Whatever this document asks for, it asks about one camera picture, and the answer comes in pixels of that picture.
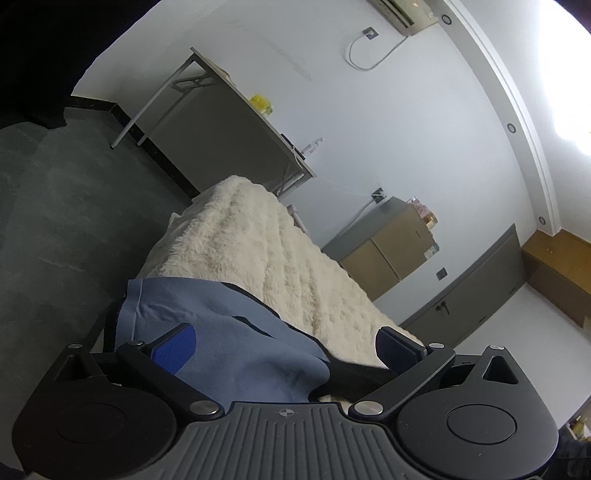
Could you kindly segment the blue and black garment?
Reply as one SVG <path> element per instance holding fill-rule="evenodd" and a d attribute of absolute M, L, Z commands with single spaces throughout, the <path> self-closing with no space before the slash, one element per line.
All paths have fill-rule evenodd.
<path fill-rule="evenodd" d="M 176 376 L 223 407 L 235 401 L 317 402 L 322 396 L 356 402 L 394 379 L 386 368 L 332 356 L 256 297 L 221 282 L 129 281 L 115 344 L 150 343 L 181 323 L 194 328 L 197 351 Z"/>

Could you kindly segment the grey folding table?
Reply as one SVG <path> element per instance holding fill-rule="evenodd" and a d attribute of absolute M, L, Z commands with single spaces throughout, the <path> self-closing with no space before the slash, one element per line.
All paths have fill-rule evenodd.
<path fill-rule="evenodd" d="M 247 100 L 228 73 L 195 48 L 110 143 L 138 134 L 162 153 L 185 190 L 202 192 L 232 175 L 287 196 L 315 172 L 300 150 Z"/>

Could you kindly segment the grey door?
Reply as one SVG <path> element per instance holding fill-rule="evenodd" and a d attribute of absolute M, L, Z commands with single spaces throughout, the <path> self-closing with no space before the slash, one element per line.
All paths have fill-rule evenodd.
<path fill-rule="evenodd" d="M 423 343 L 458 346 L 525 283 L 515 226 L 511 226 L 444 291 L 402 323 Z"/>

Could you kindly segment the gold refrigerator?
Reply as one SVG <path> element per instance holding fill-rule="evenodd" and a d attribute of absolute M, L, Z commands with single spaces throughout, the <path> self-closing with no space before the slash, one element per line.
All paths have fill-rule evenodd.
<path fill-rule="evenodd" d="M 392 197 L 322 251 L 374 301 L 438 253 L 439 245 L 416 208 Z"/>

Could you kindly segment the items on refrigerator top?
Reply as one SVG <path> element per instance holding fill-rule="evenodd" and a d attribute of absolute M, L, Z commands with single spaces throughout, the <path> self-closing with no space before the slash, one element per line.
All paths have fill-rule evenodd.
<path fill-rule="evenodd" d="M 415 208 L 429 230 L 432 230 L 438 224 L 436 215 L 418 198 L 412 197 L 408 200 L 408 203 Z"/>

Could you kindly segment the cream fluffy blanket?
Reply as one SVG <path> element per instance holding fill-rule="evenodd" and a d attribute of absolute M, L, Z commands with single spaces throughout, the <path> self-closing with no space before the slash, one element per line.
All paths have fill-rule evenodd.
<path fill-rule="evenodd" d="M 154 277 L 238 287 L 349 363 L 388 369 L 376 353 L 382 327 L 425 346 L 391 325 L 272 194 L 240 177 L 222 181 L 171 217 L 137 279 Z"/>

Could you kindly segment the wooden cabinet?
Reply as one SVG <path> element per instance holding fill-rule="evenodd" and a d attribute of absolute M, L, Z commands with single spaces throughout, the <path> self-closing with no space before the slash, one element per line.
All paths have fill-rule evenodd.
<path fill-rule="evenodd" d="M 522 247 L 529 285 L 579 327 L 590 329 L 590 243 L 538 230 Z"/>

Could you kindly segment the dark grey carpet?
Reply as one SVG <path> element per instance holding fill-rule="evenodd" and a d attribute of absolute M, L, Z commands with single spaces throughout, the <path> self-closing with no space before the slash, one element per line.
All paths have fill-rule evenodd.
<path fill-rule="evenodd" d="M 116 148 L 105 112 L 62 128 L 1 132 L 1 460 L 11 430 L 61 349 L 84 337 L 189 197 L 135 144 Z"/>

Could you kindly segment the clear plastic bottle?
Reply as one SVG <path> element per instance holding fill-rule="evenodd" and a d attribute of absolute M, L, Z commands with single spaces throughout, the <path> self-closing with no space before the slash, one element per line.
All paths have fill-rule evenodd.
<path fill-rule="evenodd" d="M 310 143 L 305 145 L 303 149 L 300 150 L 301 155 L 303 155 L 304 158 L 308 158 L 309 156 L 311 156 L 312 153 L 315 152 L 315 150 L 318 149 L 322 142 L 324 142 L 324 138 L 322 137 L 312 140 Z"/>

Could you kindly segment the yellow object on table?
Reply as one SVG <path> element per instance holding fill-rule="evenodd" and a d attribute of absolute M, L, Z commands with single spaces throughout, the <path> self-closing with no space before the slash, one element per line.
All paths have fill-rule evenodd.
<path fill-rule="evenodd" d="M 259 112 L 260 115 L 269 117 L 271 113 L 273 113 L 273 104 L 271 104 L 270 100 L 262 95 L 256 94 L 250 97 L 249 103 L 252 105 L 253 108 Z"/>

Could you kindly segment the white air conditioner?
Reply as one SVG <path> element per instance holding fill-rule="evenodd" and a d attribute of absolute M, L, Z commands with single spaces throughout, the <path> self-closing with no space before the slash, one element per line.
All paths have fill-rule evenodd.
<path fill-rule="evenodd" d="M 439 21 L 423 0 L 369 0 L 369 3 L 404 36 L 415 36 Z"/>

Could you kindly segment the grey wall switch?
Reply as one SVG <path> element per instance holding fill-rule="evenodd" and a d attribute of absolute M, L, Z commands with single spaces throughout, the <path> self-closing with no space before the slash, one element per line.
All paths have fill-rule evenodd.
<path fill-rule="evenodd" d="M 436 274 L 437 278 L 439 280 L 443 280 L 445 277 L 448 276 L 448 272 L 446 268 L 442 268 L 441 270 L 439 270 Z"/>

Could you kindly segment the wall socket with plug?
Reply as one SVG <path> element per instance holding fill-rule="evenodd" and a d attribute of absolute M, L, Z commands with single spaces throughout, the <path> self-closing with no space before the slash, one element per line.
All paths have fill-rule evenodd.
<path fill-rule="evenodd" d="M 382 187 L 378 188 L 376 191 L 372 193 L 372 199 L 376 204 L 381 203 L 383 200 L 386 199 L 386 193 Z"/>

